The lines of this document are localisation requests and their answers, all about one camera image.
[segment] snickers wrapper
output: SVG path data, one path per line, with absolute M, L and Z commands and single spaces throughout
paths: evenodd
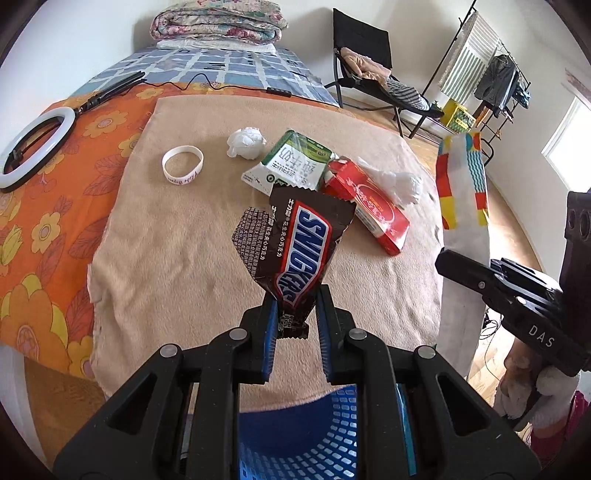
M 249 208 L 232 243 L 251 277 L 276 299 L 279 338 L 307 338 L 316 291 L 355 204 L 314 190 L 275 185 L 271 213 Z

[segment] red box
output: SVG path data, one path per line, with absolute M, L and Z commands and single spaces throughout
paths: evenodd
M 324 192 L 357 204 L 355 215 L 389 255 L 398 255 L 410 222 L 388 196 L 353 161 L 333 161 L 329 170 L 335 176 L 324 185 Z

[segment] beige blanket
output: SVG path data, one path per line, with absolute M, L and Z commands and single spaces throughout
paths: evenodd
M 406 245 L 389 257 L 357 219 L 345 232 L 324 281 L 335 305 L 388 344 L 414 349 L 434 343 L 441 280 L 441 213 L 434 180 L 395 132 L 342 113 L 281 100 L 190 95 L 163 98 L 129 158 L 103 241 L 89 268 L 95 304 L 96 379 L 111 395 L 161 345 L 209 343 L 237 326 L 264 292 L 231 242 L 249 206 L 268 198 L 240 180 L 253 163 L 226 156 L 226 140 L 258 127 L 267 151 L 292 128 L 350 157 L 419 174 L 425 193 L 407 209 Z M 205 156 L 202 172 L 176 186 L 161 159 L 192 144 Z M 245 385 L 242 411 L 270 410 L 315 400 L 335 390 L 323 375 L 314 314 L 308 340 L 278 340 L 267 385 Z
M 355 53 L 350 48 L 341 48 L 340 56 L 343 57 L 343 60 L 355 75 L 363 79 L 377 80 L 384 87 L 386 86 L 387 78 L 392 75 L 392 70 L 388 70 L 382 64 L 373 61 L 365 55 Z

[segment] blue checkered sheet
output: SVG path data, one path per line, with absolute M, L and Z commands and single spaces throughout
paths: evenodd
M 130 73 L 142 70 L 150 83 L 189 82 L 204 73 L 211 82 L 266 89 L 289 90 L 297 96 L 338 106 L 320 79 L 285 48 L 277 55 L 233 50 L 161 50 L 148 47 L 99 73 L 74 95 L 100 90 Z M 205 82 L 203 76 L 194 82 Z

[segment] white ring light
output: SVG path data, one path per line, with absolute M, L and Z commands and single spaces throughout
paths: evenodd
M 6 162 L 12 151 L 16 146 L 26 138 L 30 132 L 35 131 L 43 122 L 47 122 L 53 118 L 61 118 L 61 125 L 57 128 L 53 135 L 37 150 L 31 157 L 25 160 L 21 165 L 9 173 L 4 173 Z M 43 161 L 48 161 L 47 158 L 51 152 L 56 149 L 70 132 L 74 121 L 76 120 L 76 113 L 72 108 L 61 106 L 43 113 L 38 118 L 33 120 L 8 144 L 0 155 L 0 189 L 9 188 L 19 181 L 24 179 L 27 174 L 35 170 L 35 168 Z

